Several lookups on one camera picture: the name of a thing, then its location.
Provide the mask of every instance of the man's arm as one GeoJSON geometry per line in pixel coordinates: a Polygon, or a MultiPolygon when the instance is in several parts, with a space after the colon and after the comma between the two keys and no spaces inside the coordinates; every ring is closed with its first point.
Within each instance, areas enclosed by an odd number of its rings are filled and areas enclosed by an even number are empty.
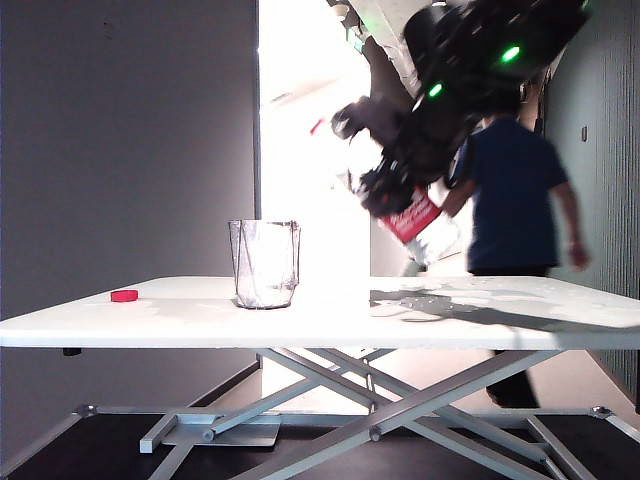
{"type": "Polygon", "coordinates": [[[551,188],[551,193],[560,200],[565,222],[569,231],[568,253],[577,270],[583,270],[589,263],[589,255],[582,242],[578,200],[569,182],[551,188]]]}
{"type": "Polygon", "coordinates": [[[467,180],[449,191],[442,202],[442,210],[450,217],[455,217],[476,188],[475,180],[467,180]]]}

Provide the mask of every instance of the red and white bottle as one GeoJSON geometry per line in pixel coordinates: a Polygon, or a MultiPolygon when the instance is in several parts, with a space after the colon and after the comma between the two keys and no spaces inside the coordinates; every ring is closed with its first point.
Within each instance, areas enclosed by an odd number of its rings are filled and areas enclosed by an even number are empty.
{"type": "Polygon", "coordinates": [[[380,218],[380,222],[421,265],[429,266],[460,251],[460,229],[424,189],[416,188],[411,205],[401,213],[380,218]]]}

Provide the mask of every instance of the dark pants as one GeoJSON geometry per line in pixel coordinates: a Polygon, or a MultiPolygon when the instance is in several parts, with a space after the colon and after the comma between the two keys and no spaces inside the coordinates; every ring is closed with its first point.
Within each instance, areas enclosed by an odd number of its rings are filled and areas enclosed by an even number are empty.
{"type": "MultiPolygon", "coordinates": [[[[518,268],[481,268],[471,271],[476,276],[530,276],[530,277],[546,277],[549,273],[549,267],[518,267],[518,268]]],[[[503,350],[494,350],[495,355],[499,355],[503,350]]],[[[491,400],[504,408],[538,408],[538,400],[531,388],[527,372],[516,373],[515,375],[505,378],[498,383],[489,385],[487,393],[491,400]]]]}

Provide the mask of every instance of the clear plastic cup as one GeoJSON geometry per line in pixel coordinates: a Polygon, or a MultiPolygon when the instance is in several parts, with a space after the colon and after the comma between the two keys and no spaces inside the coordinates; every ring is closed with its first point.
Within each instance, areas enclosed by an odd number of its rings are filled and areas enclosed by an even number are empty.
{"type": "Polygon", "coordinates": [[[288,307],[298,285],[298,224],[232,220],[229,238],[237,305],[253,309],[288,307]]]}

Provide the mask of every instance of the dark floor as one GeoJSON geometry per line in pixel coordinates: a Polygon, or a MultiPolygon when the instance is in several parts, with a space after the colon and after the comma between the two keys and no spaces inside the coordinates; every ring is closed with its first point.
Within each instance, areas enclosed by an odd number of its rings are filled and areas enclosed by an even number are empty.
{"type": "MultiPolygon", "coordinates": [[[[138,453],[139,439],[159,415],[97,415],[78,422],[9,480],[147,480],[171,447],[138,453]]],[[[587,416],[541,416],[541,420],[591,470],[598,480],[640,478],[640,444],[604,420],[587,416]]],[[[275,447],[196,447],[174,480],[224,480],[273,455],[308,441],[326,429],[282,427],[275,447]]],[[[515,432],[526,437],[526,432],[515,432]]],[[[429,440],[404,430],[385,435],[295,477],[299,480],[473,479],[505,477],[429,440]]]]}

